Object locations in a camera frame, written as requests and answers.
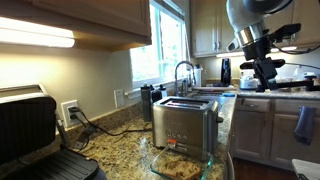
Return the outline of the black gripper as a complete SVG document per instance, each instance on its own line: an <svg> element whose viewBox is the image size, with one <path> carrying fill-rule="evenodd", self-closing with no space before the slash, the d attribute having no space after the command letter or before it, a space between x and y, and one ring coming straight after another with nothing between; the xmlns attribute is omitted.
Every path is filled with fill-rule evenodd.
<svg viewBox="0 0 320 180"><path fill-rule="evenodd" d="M249 43L242 48L246 60L253 61L253 69L264 89L275 90L277 88L275 76L277 71L272 59L267 57L271 52L270 42L261 38L256 42Z"/></svg>

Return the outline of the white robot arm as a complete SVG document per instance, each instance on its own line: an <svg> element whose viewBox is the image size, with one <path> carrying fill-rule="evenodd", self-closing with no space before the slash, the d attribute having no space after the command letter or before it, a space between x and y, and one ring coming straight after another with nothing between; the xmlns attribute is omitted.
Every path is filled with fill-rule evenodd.
<svg viewBox="0 0 320 180"><path fill-rule="evenodd" d="M275 90L277 71L267 57L274 41L264 23L266 14L282 11L293 0L227 0L226 11L235 38L246 60L253 61L253 69L263 88Z"/></svg>

